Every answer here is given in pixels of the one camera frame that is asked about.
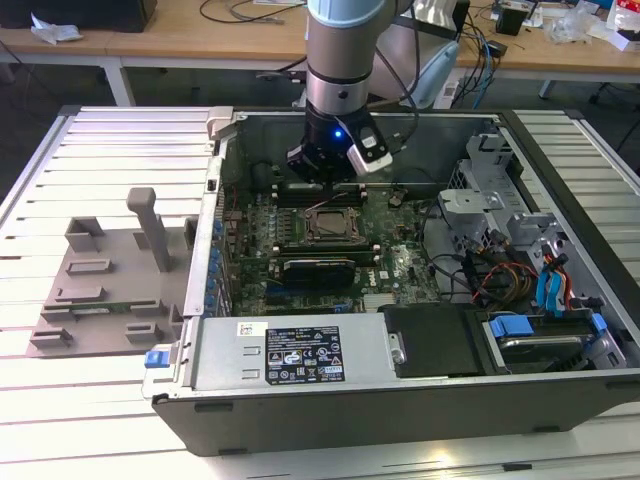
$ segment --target blue cable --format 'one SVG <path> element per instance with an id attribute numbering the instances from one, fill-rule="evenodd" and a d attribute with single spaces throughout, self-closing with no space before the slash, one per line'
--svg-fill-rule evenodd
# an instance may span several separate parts
<path id="1" fill-rule="evenodd" d="M 484 46 L 484 53 L 487 61 L 487 70 L 485 72 L 486 76 L 482 81 L 482 89 L 478 92 L 478 95 L 473 101 L 473 106 L 471 107 L 473 110 L 478 108 L 478 105 L 480 105 L 480 102 L 482 101 L 482 98 L 484 97 L 484 94 L 486 93 L 487 88 L 489 88 L 489 82 L 491 81 L 491 71 L 492 71 L 491 70 L 491 52 L 489 52 L 489 44 L 487 43 L 487 40 L 484 37 L 478 37 L 478 38 L 482 41 Z"/>

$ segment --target cpu socket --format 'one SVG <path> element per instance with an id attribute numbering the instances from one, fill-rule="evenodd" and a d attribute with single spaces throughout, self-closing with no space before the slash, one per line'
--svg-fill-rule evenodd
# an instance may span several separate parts
<path id="1" fill-rule="evenodd" d="M 366 239 L 358 231 L 357 215 L 352 208 L 305 212 L 306 244 L 358 245 Z"/>

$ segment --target warning label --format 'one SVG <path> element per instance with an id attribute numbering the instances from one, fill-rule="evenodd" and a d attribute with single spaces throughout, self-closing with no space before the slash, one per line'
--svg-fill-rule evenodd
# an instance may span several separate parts
<path id="1" fill-rule="evenodd" d="M 272 328 L 265 338 L 269 384 L 344 382 L 338 327 Z"/>

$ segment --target floor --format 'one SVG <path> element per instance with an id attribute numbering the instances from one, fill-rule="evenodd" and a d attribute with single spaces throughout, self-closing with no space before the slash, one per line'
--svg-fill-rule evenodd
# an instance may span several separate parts
<path id="1" fill-rule="evenodd" d="M 93 67 L 57 65 L 18 66 L 16 81 L 0 85 L 0 198 L 4 198 L 45 135 L 60 105 L 113 105 L 109 87 Z M 129 69 L 138 105 L 290 106 L 302 87 L 284 79 L 256 79 L 254 72 L 217 70 Z M 49 94 L 39 81 L 55 95 Z M 558 83 L 551 98 L 537 92 L 542 82 L 497 79 L 481 108 L 576 109 L 602 137 L 617 147 L 629 127 L 640 118 L 640 90 L 614 85 L 597 104 L 589 98 L 593 83 Z M 473 97 L 459 108 L 471 108 Z M 640 129 L 621 150 L 632 168 L 640 168 Z"/>

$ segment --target motherboard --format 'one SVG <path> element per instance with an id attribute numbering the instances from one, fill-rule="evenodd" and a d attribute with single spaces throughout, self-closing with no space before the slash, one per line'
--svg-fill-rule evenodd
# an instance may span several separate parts
<path id="1" fill-rule="evenodd" d="M 419 243 L 425 201 L 403 195 L 389 187 L 338 192 L 309 205 L 291 196 L 227 194 L 231 314 L 375 312 L 439 301 Z"/>

